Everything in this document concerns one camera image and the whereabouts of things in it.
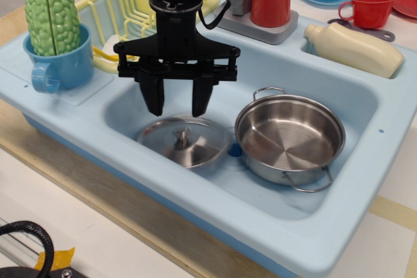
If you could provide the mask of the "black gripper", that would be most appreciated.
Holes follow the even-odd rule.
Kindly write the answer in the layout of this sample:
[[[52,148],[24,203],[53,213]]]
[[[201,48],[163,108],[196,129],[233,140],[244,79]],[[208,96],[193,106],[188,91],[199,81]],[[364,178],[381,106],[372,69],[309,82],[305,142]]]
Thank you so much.
[[[192,115],[205,114],[214,83],[237,80],[240,50],[205,38],[196,29],[196,14],[157,12],[156,33],[146,38],[119,42],[121,77],[132,77],[150,113],[161,116],[163,79],[193,80]]]

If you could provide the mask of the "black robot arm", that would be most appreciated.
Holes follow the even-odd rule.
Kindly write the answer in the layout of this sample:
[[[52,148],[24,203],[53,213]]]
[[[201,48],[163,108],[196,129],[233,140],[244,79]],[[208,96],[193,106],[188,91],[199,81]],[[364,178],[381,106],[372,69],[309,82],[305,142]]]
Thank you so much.
[[[113,47],[119,56],[121,77],[139,83],[150,113],[160,116],[164,106],[164,80],[193,82],[192,115],[205,114],[213,87],[221,81],[236,81],[237,47],[209,40],[196,29],[196,20],[204,18],[203,0],[149,0],[156,13],[156,34],[119,42]],[[226,0],[215,19],[204,24],[213,29],[229,9]]]

